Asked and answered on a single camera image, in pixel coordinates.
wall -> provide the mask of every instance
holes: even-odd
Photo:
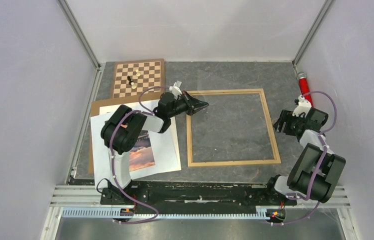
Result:
[[[56,1],[0,1],[0,239],[39,239],[94,73]]]
[[[291,61],[324,0],[68,0],[100,62]]]
[[[346,158],[346,187],[364,240],[374,240],[374,1],[336,1],[299,63],[312,90],[328,92],[338,108],[327,142]],[[333,113],[330,102],[314,103]]]

floor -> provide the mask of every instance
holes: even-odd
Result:
[[[181,88],[186,91],[262,88],[272,122],[278,119],[281,110],[293,110],[295,107],[294,100],[300,94],[292,64],[288,62],[166,62],[165,67],[166,85],[169,87],[175,81],[181,81]],[[113,71],[114,63],[107,62],[96,100],[104,100],[110,97]],[[239,104],[243,103],[243,105],[245,101],[248,101],[242,97],[237,100]],[[225,106],[233,108],[233,111],[237,107],[236,104],[226,104]],[[242,151],[242,154],[240,154],[242,158],[250,158],[250,154],[245,154],[250,149],[248,142],[268,135],[268,131],[265,128],[251,131],[249,125],[241,124],[246,119],[256,117],[256,113],[247,109],[241,115],[232,115],[229,118],[225,116],[221,119],[226,120],[221,121],[220,119],[220,128],[208,128],[205,135],[209,139],[218,139],[221,135],[221,129],[249,133],[242,139],[234,141],[235,144],[238,144],[236,151],[239,153]],[[233,126],[233,121],[237,120],[239,124]],[[302,147],[294,137],[276,133],[275,137],[281,164],[189,168],[187,167],[186,117],[184,114],[176,117],[176,128],[182,170],[155,174],[142,178],[142,180],[266,183],[274,175],[288,175],[302,152]],[[86,131],[83,139],[75,175],[76,179],[94,178],[94,175],[88,174],[89,138],[90,128]],[[228,151],[227,148],[231,145],[222,144],[218,145],[218,147],[215,146],[215,149],[218,152]],[[209,156],[207,152],[210,149],[208,146],[208,148],[205,147],[197,150],[197,152],[203,156]],[[260,155],[270,157],[262,152],[260,152]]]
[[[309,210],[289,209],[286,221],[299,219]],[[124,240],[345,240],[336,209],[320,208],[311,220],[271,227],[263,220],[161,219],[134,225],[119,225],[107,218],[66,218],[60,220],[56,239]]]

red cylinder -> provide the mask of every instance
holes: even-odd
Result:
[[[297,74],[297,80],[299,81],[299,88],[300,92],[302,95],[309,93],[309,86],[308,86],[308,81],[307,81],[307,75],[304,72],[299,72]],[[310,102],[310,105],[313,107],[314,103],[312,102],[312,97],[311,95],[306,95],[305,99]]]

light wood frame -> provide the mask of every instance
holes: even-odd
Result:
[[[231,161],[207,161],[193,162],[193,139],[192,139],[192,119],[187,115],[187,165],[189,167],[210,167],[210,166],[239,166],[253,164],[280,164],[280,153],[277,147],[276,136],[271,122],[270,111],[268,110],[267,100],[265,99],[263,88],[254,89],[228,89],[228,90],[199,90],[188,91],[192,96],[209,96],[209,95],[239,95],[239,94],[259,94],[262,104],[263,115],[265,116],[266,127],[268,128],[269,141],[271,143],[272,155],[274,159],[265,160],[231,160]]]

